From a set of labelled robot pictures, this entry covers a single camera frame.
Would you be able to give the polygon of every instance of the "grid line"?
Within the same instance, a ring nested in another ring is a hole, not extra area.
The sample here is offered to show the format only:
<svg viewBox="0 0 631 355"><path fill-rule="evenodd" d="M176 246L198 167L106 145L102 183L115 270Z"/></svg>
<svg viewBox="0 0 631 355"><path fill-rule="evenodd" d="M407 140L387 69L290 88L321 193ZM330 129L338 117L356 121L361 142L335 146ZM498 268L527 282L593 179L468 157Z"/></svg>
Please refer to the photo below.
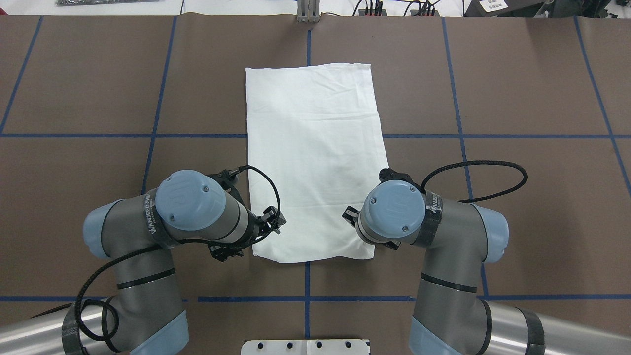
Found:
<svg viewBox="0 0 631 355"><path fill-rule="evenodd" d="M454 67L451 62L451 52L449 50L449 36L447 34L447 22L444 17L442 20L442 35L445 38L445 53L447 54L447 67L449 68L449 80L451 81L451 95L454 99L454 108L456 110L456 123L458 125L458 138L460 138L460 151L463 155L463 162L467 161L466 145L464 144L464 130L463 122L460 117L460 105L458 104L458 95L456 93L456 79L454 77ZM464 167L464 177L467 181L467 192L469 193L469 199L473 199L473 188L471 187L471 175L469 174L469 167ZM480 267L480 278L482 279L482 291L484 296L488 296L488 282L487 271L484 269L484 263Z"/></svg>
<svg viewBox="0 0 631 355"><path fill-rule="evenodd" d="M103 299L106 296L88 296ZM477 296L485 301L559 301L559 300L631 300L631 294L511 294ZM71 302L76 296L0 296L0 302ZM415 302L411 296L199 296L199 303L251 303L251 302Z"/></svg>
<svg viewBox="0 0 631 355"><path fill-rule="evenodd" d="M383 138L460 138L455 133L384 133ZM0 133L6 138L152 138L153 133ZM156 138L247 138L247 133L156 133ZM513 135L463 133L463 138L629 139L631 135Z"/></svg>
<svg viewBox="0 0 631 355"><path fill-rule="evenodd" d="M167 85L168 64L171 58L171 49L173 48L173 37L175 35L175 26L177 25L177 16L173 16L171 24L171 36L168 40L167 58L164 62L164 71L162 73L162 83L160 84L160 94L158 95L158 104L156 106L156 116L153 121L153 131L151 132L151 142L149 143L149 153L147 154L147 163L144 167L143 187L140 194L143 195L147 191L147 179L149 178L149 169L151 167L151 159L153 158L153 147L156 142L158 133L158 123L160 122L160 111L162 109L162 99L164 97L164 88Z"/></svg>
<svg viewBox="0 0 631 355"><path fill-rule="evenodd" d="M576 27L576 34L579 38L579 44L581 45L581 52L583 54L583 60L585 60L585 67L587 68L589 79L591 80L592 86L594 87L596 100L598 100L598 105L600 106L600 112L603 114L604 124L605 126L607 126L607 132L609 133L609 137L611 139L611 145L613 145L613 151L616 153L616 159L618 160L618 165L620 166L620 170L622 172L622 178L624 179L625 184L627 185L627 193L629 194L629 197L631 197L631 183L629 183L629 178L627 175L627 170L625 169L625 164L622 162L622 157L620 156L620 150L618 149L618 144L616 144L616 138L613 135L611 123L609 122L609 117L607 116L607 111L604 109L603 99L600 96L600 90L598 90L598 85L596 84L594 73L592 72L591 65L589 64L589 58L587 57L587 51L585 50L585 44L583 43L583 36L581 34L581 26L579 26L579 18L576 16L574 16L574 26Z"/></svg>
<svg viewBox="0 0 631 355"><path fill-rule="evenodd" d="M26 56L24 56L24 61L22 62L20 73L18 73L18 78L15 80L15 85L13 86L11 97L9 98L9 102L6 105L6 110L4 111L4 117L2 118L2 123L0 123L0 133L4 131L4 125L6 125L6 121L9 119L9 113L11 112L11 107L13 106L13 100L15 99L15 95L18 93L18 87L20 87L22 76L24 75L24 71L27 68L28 60L31 57L31 52L33 52L33 47L35 46L35 40L37 40L37 35L39 34L39 30L42 27L43 20L44 20L44 17L40 16L39 20L37 21L37 26L35 27L33 38L31 39L31 43L28 45L27 54Z"/></svg>

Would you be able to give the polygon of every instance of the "gray robot arm segment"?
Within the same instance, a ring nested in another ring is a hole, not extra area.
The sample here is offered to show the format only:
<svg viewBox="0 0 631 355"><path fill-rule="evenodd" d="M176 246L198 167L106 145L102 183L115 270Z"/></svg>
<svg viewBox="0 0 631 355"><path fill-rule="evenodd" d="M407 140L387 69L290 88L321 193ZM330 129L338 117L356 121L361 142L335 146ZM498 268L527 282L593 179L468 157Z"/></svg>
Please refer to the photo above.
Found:
<svg viewBox="0 0 631 355"><path fill-rule="evenodd" d="M424 223L436 212L437 225ZM482 263L499 260L508 243L508 225L496 211L391 180L343 217L368 243L426 248L410 333L416 355L631 354L631 337L476 297Z"/></svg>
<svg viewBox="0 0 631 355"><path fill-rule="evenodd" d="M246 166L233 172L247 168L256 169ZM84 240L90 251L101 258L123 259L114 265L118 295L107 300L117 322L102 307L87 301L80 305L88 330L96 337L113 334L111 339L97 341L78 331L73 304L70 310L0 328L0 353L177 354L188 342L188 327L170 248L194 237L239 251L284 222L273 207L256 217L200 172L175 172L158 189L97 208L86 218ZM225 260L230 253L213 256Z"/></svg>

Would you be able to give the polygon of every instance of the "white cloth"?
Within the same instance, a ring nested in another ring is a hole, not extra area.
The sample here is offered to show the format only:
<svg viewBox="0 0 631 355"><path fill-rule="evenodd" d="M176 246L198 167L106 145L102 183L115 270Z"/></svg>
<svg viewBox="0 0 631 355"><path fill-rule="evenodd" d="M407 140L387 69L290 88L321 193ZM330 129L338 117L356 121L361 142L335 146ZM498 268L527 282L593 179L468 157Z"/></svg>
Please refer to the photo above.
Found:
<svg viewBox="0 0 631 355"><path fill-rule="evenodd" d="M246 68L248 164L278 188L287 224L252 247L281 263L345 256L369 259L342 213L361 207L388 166L369 64ZM275 205L250 171L253 211Z"/></svg>

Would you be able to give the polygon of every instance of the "black cable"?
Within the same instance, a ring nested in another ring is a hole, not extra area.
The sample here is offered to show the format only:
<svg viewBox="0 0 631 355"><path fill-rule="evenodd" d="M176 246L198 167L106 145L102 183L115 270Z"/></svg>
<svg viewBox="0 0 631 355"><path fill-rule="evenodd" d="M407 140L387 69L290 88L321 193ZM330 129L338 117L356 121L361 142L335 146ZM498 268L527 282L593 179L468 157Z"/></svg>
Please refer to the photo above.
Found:
<svg viewBox="0 0 631 355"><path fill-rule="evenodd" d="M458 202L464 202L464 203L469 203L469 202L478 202L478 201L484 201L484 200L490 200L491 198L495 198L495 197L500 197L506 194L509 194L515 190L518 190L519 188L521 188L522 186L524 186L526 184L526 181L528 181L528 173L526 172L526 170L521 166L521 165L517 165L513 162L504 162L501 160L470 160L468 162L460 162L460 163L455 163L455 164L450 164L450 165L445 165L444 167L440 167L434 171L432 171L428 176L425 177L425 179L423 180L423 182L421 183L421 193L425 193L425 185L427 185L427 183L437 174L446 171L446 170L450 170L450 169L455 169L457 167L465 167L465 166L472 166L472 165L499 165L499 166L507 166L507 167L511 167L514 169L517 169L519 172L521 172L522 174L522 179L521 181L509 188L506 189L504 191L500 191L498 193L494 193L491 195L487 195L487 196L483 196L483 197L477 197L477 198L470 198L468 200L459 200Z"/></svg>
<svg viewBox="0 0 631 355"><path fill-rule="evenodd" d="M156 251L156 250L160 250L162 249L162 247L160 245L153 245L147 248L143 248L140 250L136 250L136 251L132 251L129 254L123 255L119 258L116 258L114 260L112 260L111 262L108 262L107 264L101 266L100 268L97 269L97 271L94 272L94 274L92 274L88 280L83 284L83 287L81 288L81 290L79 291L79 294L77 295L77 298L74 300L74 320L77 323L77 327L90 339L92 340L96 340L96 341L106 341L108 339L111 339L114 337L114 335L116 334L116 332L118 331L118 312L116 312L116 309L111 305L111 304L107 304L103 301L97 301L94 299L88 299L85 301L84 305L83 304L83 296L85 295L85 292L88 290L88 287L92 284L92 282L94 282L94 280L105 270L107 270L110 267L113 267L114 265L123 262L129 258L133 258L134 256L140 255L140 254L144 254L144 253L149 253L151 251ZM85 325L85 323L83 323L83 320L81 319L81 312L83 311L83 307L88 305L88 304L95 304L98 306L101 306L103 308L107 308L109 311L112 312L112 315L114 316L114 327L112 329L112 331L110 333L107 334L103 334L103 336L101 335L97 335L94 334L90 329L88 329L88 327Z"/></svg>
<svg viewBox="0 0 631 355"><path fill-rule="evenodd" d="M420 2L419 0L410 1L410 2L408 3L408 6L405 8L405 12L403 13L403 16L404 16L404 17L405 17L405 15L407 15L407 14L408 14L408 10L409 10L410 6L412 6L412 4L414 4L414 3L417 3L417 4L418 4L418 6L419 6L419 9L420 9L421 2Z"/></svg>
<svg viewBox="0 0 631 355"><path fill-rule="evenodd" d="M54 313L54 312L56 312L56 311L61 311L61 310L65 309L65 308L70 308L70 306L72 306L72 305L73 305L72 303L62 304L61 306L58 306L58 307L55 307L55 308L51 308L51 309L49 309L49 310L47 310L47 311L45 311L45 312L41 312L41 313L40 313L40 314L38 314L38 315L34 315L34 316L32 316L31 318L35 318L35 317L39 317L39 316L44 316L44 315L49 315L49 314Z"/></svg>
<svg viewBox="0 0 631 355"><path fill-rule="evenodd" d="M353 10L353 14L351 16L354 16L355 13L357 12L357 9L359 8L359 4L362 3L362 0L357 1L357 5L355 5L355 9Z"/></svg>
<svg viewBox="0 0 631 355"><path fill-rule="evenodd" d="M429 5L429 1L425 1L422 7L421 7L421 4L419 4L418 12L416 12L416 16L425 16L425 12L427 11L428 5Z"/></svg>

